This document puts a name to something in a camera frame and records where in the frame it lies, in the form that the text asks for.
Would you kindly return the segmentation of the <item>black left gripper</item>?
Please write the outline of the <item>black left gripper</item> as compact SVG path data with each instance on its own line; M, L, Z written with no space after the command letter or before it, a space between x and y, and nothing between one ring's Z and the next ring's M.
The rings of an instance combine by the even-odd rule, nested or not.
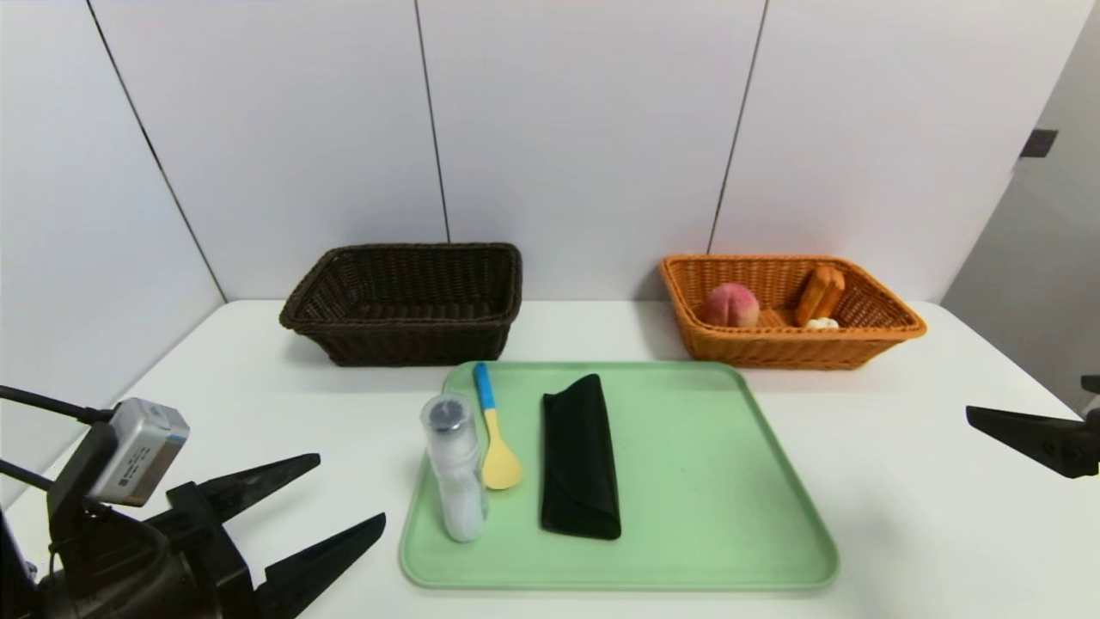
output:
M377 513L265 568L256 592L224 529L321 463L308 453L169 493L148 521L84 500L70 534L52 542L65 567L38 584L40 618L298 618L380 541Z

